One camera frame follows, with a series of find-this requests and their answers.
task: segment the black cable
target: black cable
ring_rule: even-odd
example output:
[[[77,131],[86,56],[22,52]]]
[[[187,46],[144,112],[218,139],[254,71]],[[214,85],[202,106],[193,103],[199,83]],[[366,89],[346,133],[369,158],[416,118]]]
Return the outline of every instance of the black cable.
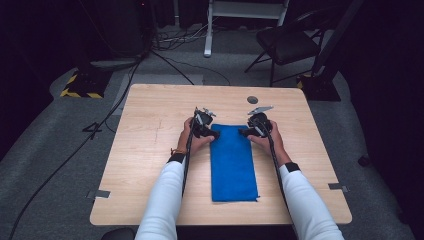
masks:
[[[136,57],[134,55],[125,55],[123,53],[126,52],[130,52],[130,51],[116,51],[112,46],[110,46],[110,44],[106,41],[106,39],[103,37],[103,34],[100,32],[100,29],[97,27],[97,25],[94,23],[93,18],[91,17],[90,13],[88,12],[87,8],[85,7],[85,5],[82,3],[81,0],[78,0],[78,2],[80,3],[81,7],[83,8],[85,14],[87,15],[88,19],[90,19],[91,24],[93,25],[94,29],[96,30],[97,34],[99,35],[100,39],[106,44],[106,46],[114,53],[116,53],[117,55],[121,56],[121,57]]]
[[[188,173],[188,165],[190,163],[190,149],[191,149],[191,142],[193,140],[193,129],[194,129],[194,121],[196,121],[196,111],[194,112],[194,117],[190,124],[190,134],[188,135],[187,144],[186,144],[186,165],[184,167],[184,179],[183,179],[183,191],[182,195],[184,195],[185,190],[185,184],[187,180],[187,173]]]
[[[195,32],[198,32],[199,31],[199,29],[197,29],[197,30],[190,30],[191,32],[190,33],[187,33],[187,34],[193,34],[193,33],[195,33]],[[164,31],[164,32],[158,32],[158,34],[165,34],[165,35],[167,35],[168,37],[167,38],[175,38],[175,37],[177,37],[178,36],[178,34],[181,32],[181,30],[174,30],[174,31]],[[174,36],[173,37],[169,37],[169,35],[168,35],[168,33],[176,33],[176,34],[174,34]]]
[[[21,220],[23,214],[25,213],[25,210],[28,208],[28,206],[31,204],[31,202],[34,200],[34,198],[37,196],[37,194],[47,185],[47,183],[63,168],[63,166],[65,166],[71,159],[73,156],[75,156],[75,154],[78,153],[78,151],[88,142],[89,139],[91,139],[91,137],[96,134],[97,130],[103,125],[103,123],[106,122],[106,120],[112,115],[112,113],[118,108],[119,104],[122,102],[122,100],[124,99],[129,87],[131,86],[131,82],[132,82],[132,78],[134,76],[135,71],[137,70],[138,66],[140,65],[142,61],[142,58],[139,59],[137,65],[134,67],[134,70],[131,74],[131,77],[128,81],[128,85],[124,90],[124,93],[122,94],[121,98],[119,99],[119,101],[115,104],[115,106],[112,107],[112,109],[109,111],[109,113],[106,115],[106,117],[100,122],[100,124],[96,125],[96,127],[94,128],[93,132],[90,133],[90,135],[77,147],[77,149],[75,149],[74,152],[72,152],[72,154],[58,167],[56,168],[56,170],[50,174],[50,176],[43,182],[43,184],[41,184],[40,187],[37,188],[37,190],[32,194],[31,198],[28,200],[28,202],[25,204],[25,206],[22,208],[21,212],[19,213],[18,217],[15,220],[15,223],[13,224],[12,227],[12,231],[9,235],[9,240],[13,239],[13,235],[15,234],[16,228],[18,227],[19,221]]]
[[[211,72],[214,72],[214,73],[216,73],[216,74],[220,75],[221,77],[223,77],[225,80],[227,80],[227,82],[228,82],[228,86],[231,86],[230,80],[228,80],[228,78],[227,78],[227,77],[225,77],[223,74],[221,74],[221,73],[220,73],[220,72],[218,72],[218,71],[215,71],[215,70],[210,69],[210,68],[207,68],[207,67],[195,66],[195,65],[191,65],[191,64],[189,64],[189,63],[185,63],[185,62],[175,61],[174,59],[167,58],[167,57],[164,57],[164,58],[165,58],[165,59],[168,59],[168,60],[171,60],[171,61],[173,61],[173,62],[175,62],[175,63],[185,64],[185,65],[190,66],[190,67],[206,69],[206,70],[209,70],[209,71],[211,71]]]
[[[272,136],[269,133],[269,129],[267,129],[267,127],[261,121],[255,121],[255,123],[253,124],[256,126],[257,123],[261,125],[262,131],[265,133],[266,137],[268,138],[269,146],[271,148],[272,161],[274,162],[275,171],[277,173],[278,185],[280,186],[281,194],[283,195],[284,201],[286,201],[286,196],[284,194],[284,189],[282,184],[282,177],[281,177],[280,171],[278,170],[279,168],[278,168],[277,156],[275,155],[274,140],[272,139]]]
[[[111,127],[109,127],[109,125],[107,124],[107,121],[105,121],[105,125],[106,125],[107,129],[109,129],[109,131],[116,133],[115,130],[113,130]]]
[[[173,67],[175,70],[177,70],[177,72],[179,72],[185,79],[187,79],[187,81],[189,81],[191,83],[191,85],[195,85],[183,72],[181,72],[177,67],[175,67],[174,65],[172,65],[172,63],[170,63],[166,58],[164,58],[161,55],[157,54],[153,50],[150,50],[150,52],[153,53],[154,55],[158,56],[159,58],[161,58],[162,60],[164,60],[166,63],[168,63],[171,67]]]
[[[206,35],[201,35],[199,37],[194,37],[194,35],[187,37],[187,35],[183,35],[181,37],[176,38],[175,40],[171,40],[168,44],[168,47],[157,46],[157,47],[154,47],[154,49],[158,50],[158,51],[175,50],[185,43],[192,43],[192,42],[195,42],[195,41],[197,41],[197,40],[199,40],[200,38],[203,38],[203,37],[206,37]]]

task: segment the white long sleeve shirt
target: white long sleeve shirt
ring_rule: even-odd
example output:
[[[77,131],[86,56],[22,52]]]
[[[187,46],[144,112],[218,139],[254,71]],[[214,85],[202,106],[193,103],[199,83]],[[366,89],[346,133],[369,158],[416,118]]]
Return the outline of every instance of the white long sleeve shirt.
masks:
[[[176,220],[181,207],[183,163],[167,163],[150,193],[135,240],[177,239]],[[301,171],[280,167],[290,215],[301,240],[343,239],[325,203]]]

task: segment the electrical cable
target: electrical cable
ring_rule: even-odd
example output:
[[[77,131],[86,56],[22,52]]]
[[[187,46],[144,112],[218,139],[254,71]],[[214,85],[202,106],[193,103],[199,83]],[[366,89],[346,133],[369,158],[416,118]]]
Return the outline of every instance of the electrical cable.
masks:
[[[168,63],[171,67],[173,67],[175,70],[177,70],[177,72],[179,72],[185,79],[187,79],[187,81],[189,81],[191,83],[191,85],[195,85],[183,72],[181,72],[177,67],[175,67],[174,65],[172,65],[172,63],[170,63],[166,58],[164,58],[161,55],[157,54],[153,50],[150,50],[150,52],[153,53],[154,55],[158,56],[159,58],[161,58],[162,60],[164,60],[166,63]]]
[[[13,224],[12,227],[12,231],[10,232],[9,235],[9,240],[13,239],[13,235],[15,234],[16,228],[18,227],[19,221],[21,220],[23,214],[25,213],[26,209],[28,208],[28,206],[31,204],[31,202],[34,200],[34,198],[38,195],[38,193],[47,185],[47,183],[75,156],[75,154],[78,153],[78,151],[88,142],[88,140],[91,139],[92,136],[94,136],[94,134],[96,134],[97,130],[106,122],[106,120],[113,114],[113,112],[118,108],[119,104],[122,102],[122,100],[124,99],[129,87],[131,86],[131,82],[132,82],[132,78],[134,76],[135,71],[137,70],[138,66],[140,65],[140,63],[142,62],[142,59],[144,58],[144,56],[142,56],[139,61],[137,62],[137,64],[135,65],[135,67],[133,68],[134,70],[132,71],[131,77],[128,81],[128,84],[124,90],[124,93],[122,94],[121,98],[118,100],[118,102],[112,107],[112,109],[109,111],[109,113],[106,115],[106,117],[99,123],[96,125],[96,127],[94,128],[93,132],[90,133],[89,136],[87,136],[87,138],[74,150],[74,152],[72,152],[72,154],[58,167],[56,168],[56,170],[50,174],[50,176],[43,182],[43,184],[41,184],[40,187],[37,188],[37,190],[32,194],[32,196],[30,197],[30,199],[27,201],[27,203],[25,204],[25,206],[22,208],[22,210],[20,211],[18,217],[15,220],[15,223]]]
[[[286,200],[286,196],[284,195],[284,189],[283,189],[283,184],[282,184],[282,177],[281,177],[280,171],[278,170],[278,161],[277,161],[277,156],[275,155],[274,140],[272,139],[272,136],[269,133],[269,129],[264,125],[264,123],[262,123],[261,121],[257,121],[257,120],[254,121],[254,122],[251,122],[251,123],[254,126],[256,126],[257,123],[259,123],[261,125],[262,132],[264,132],[265,135],[266,135],[266,137],[268,138],[269,146],[271,148],[272,161],[274,162],[274,167],[275,167],[275,170],[276,170],[276,173],[277,173],[278,185],[280,186],[281,194],[283,195],[283,198],[284,198],[284,201],[285,201]]]
[[[85,5],[82,3],[81,0],[78,0],[78,2],[80,3],[80,5],[82,6],[85,14],[87,15],[87,17],[90,19],[91,24],[93,25],[94,29],[96,30],[97,34],[99,35],[99,37],[102,39],[102,41],[107,45],[107,47],[114,53],[116,53],[117,55],[121,56],[121,57],[135,57],[134,55],[125,55],[122,53],[126,53],[129,51],[117,51],[115,50],[112,46],[110,46],[110,44],[106,41],[106,39],[103,37],[103,34],[100,32],[100,29],[97,27],[97,25],[94,23],[93,18],[91,17],[90,13],[88,12],[87,8],[85,7]]]
[[[168,57],[164,57],[164,58],[165,58],[165,59],[167,59],[167,60],[173,61],[173,62],[175,62],[175,63],[185,64],[185,65],[190,66],[190,67],[206,69],[206,70],[209,70],[209,71],[211,71],[211,72],[214,72],[214,73],[216,73],[216,74],[220,75],[221,77],[223,77],[225,80],[227,80],[227,82],[228,82],[228,86],[231,86],[231,82],[230,82],[230,80],[229,80],[227,77],[225,77],[223,74],[221,74],[220,72],[218,72],[218,71],[215,71],[215,70],[210,69],[210,68],[207,68],[207,67],[201,67],[201,66],[191,65],[191,64],[189,64],[189,63],[185,63],[185,62],[175,61],[174,59],[171,59],[171,58],[168,58]]]
[[[165,37],[161,37],[161,39],[159,40],[159,42],[164,42],[164,41],[170,41],[170,40],[175,40],[175,39],[179,39],[181,37],[185,37],[187,35],[187,30],[185,30],[185,33],[182,36],[178,36],[181,33],[181,30],[176,31],[177,33],[175,33],[172,37],[170,37],[168,35],[168,33],[158,33],[158,34],[164,34]]]
[[[187,30],[186,30],[186,33],[184,34],[184,35],[182,35],[182,36],[180,36],[180,37],[176,37],[177,35],[178,35],[178,33],[180,33],[180,31],[179,32],[177,32],[177,34],[173,37],[173,38],[170,38],[170,39],[164,39],[164,40],[161,40],[160,42],[169,42],[169,44],[168,44],[168,47],[161,47],[161,46],[153,46],[153,49],[155,49],[155,50],[157,50],[157,51],[167,51],[167,50],[175,50],[175,49],[177,49],[178,47],[180,47],[181,45],[183,45],[184,43],[192,43],[192,42],[195,42],[196,40],[198,40],[198,39],[200,39],[200,38],[204,38],[204,37],[206,37],[207,35],[202,35],[202,36],[199,36],[199,37],[195,37],[198,33],[200,33],[200,32],[202,32],[202,31],[207,31],[207,29],[206,29],[206,27],[208,26],[208,24],[206,24],[206,25],[204,25],[204,26],[202,26],[200,29],[198,29],[197,31],[195,31],[195,33],[194,34],[191,34],[191,36],[187,36],[188,34],[187,34]]]
[[[101,71],[118,71],[118,70],[122,70],[122,69],[126,69],[126,68],[129,68],[129,67],[135,66],[137,64],[140,56],[138,56],[138,55],[137,56],[126,55],[126,54],[123,54],[123,53],[129,52],[129,51],[117,51],[112,46],[110,46],[110,44],[108,43],[108,41],[106,41],[106,39],[103,37],[103,34],[100,32],[100,29],[95,24],[93,18],[91,17],[91,15],[88,12],[88,10],[85,7],[85,5],[82,3],[81,0],[78,0],[78,2],[80,3],[81,7],[83,8],[85,14],[87,15],[87,17],[90,20],[91,24],[93,25],[94,29],[96,30],[98,36],[103,41],[103,43],[106,44],[106,46],[109,48],[109,50],[112,51],[113,53],[115,53],[116,55],[120,56],[120,57],[133,58],[134,59],[134,61],[131,62],[131,63],[117,64],[117,65],[105,66],[105,67],[93,65],[93,67],[95,67],[96,69],[99,69]]]
[[[106,125],[107,129],[109,129],[109,131],[116,133],[115,130],[113,130],[111,127],[109,127],[109,125],[107,124],[107,120],[105,121],[105,125]]]
[[[188,139],[187,139],[187,144],[186,144],[186,165],[184,167],[184,179],[183,179],[183,191],[182,191],[182,195],[184,195],[184,190],[185,190],[185,184],[186,184],[186,180],[187,180],[187,173],[188,173],[188,165],[190,163],[190,149],[191,149],[191,143],[193,140],[193,129],[194,129],[194,122],[196,121],[196,111],[194,112],[194,117],[193,120],[191,121],[190,124],[190,134],[188,135]]]

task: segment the metal bracket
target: metal bracket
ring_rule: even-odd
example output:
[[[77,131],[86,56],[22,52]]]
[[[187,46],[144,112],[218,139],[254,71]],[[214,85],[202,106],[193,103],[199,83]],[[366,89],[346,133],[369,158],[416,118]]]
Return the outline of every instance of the metal bracket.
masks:
[[[328,187],[330,190],[342,190],[343,192],[350,192],[350,189],[346,186],[341,185],[340,183],[329,183]]]
[[[96,198],[109,198],[110,191],[94,190],[87,193],[86,198],[96,200]]]
[[[214,116],[214,117],[216,117],[216,115],[212,112],[212,111],[210,111],[209,109],[207,109],[207,108],[203,108],[203,110],[205,111],[205,113],[206,114],[208,114],[209,116]]]
[[[252,111],[248,112],[247,115],[254,115],[254,114],[258,114],[261,112],[265,112],[267,110],[273,109],[274,106],[269,106],[269,107],[257,107],[255,109],[253,109]]]

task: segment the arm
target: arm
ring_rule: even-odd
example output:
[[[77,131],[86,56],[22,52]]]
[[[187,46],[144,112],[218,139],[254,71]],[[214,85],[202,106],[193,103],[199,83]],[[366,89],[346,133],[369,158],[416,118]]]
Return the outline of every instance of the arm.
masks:
[[[177,239],[175,224],[182,201],[185,149],[190,134],[191,119],[184,122],[184,130],[178,140],[177,151],[165,164],[153,186],[136,240]],[[213,136],[193,137],[190,154],[194,155],[203,145],[213,140]]]
[[[285,151],[277,124],[274,121],[271,124],[284,195],[299,239],[343,239],[327,206]],[[256,136],[248,136],[248,139],[271,155],[268,139]]]
[[[284,194],[299,239],[343,239],[327,206],[300,170],[280,167]]]
[[[180,212],[185,158],[167,163],[150,193],[136,240],[177,239],[175,223]]]

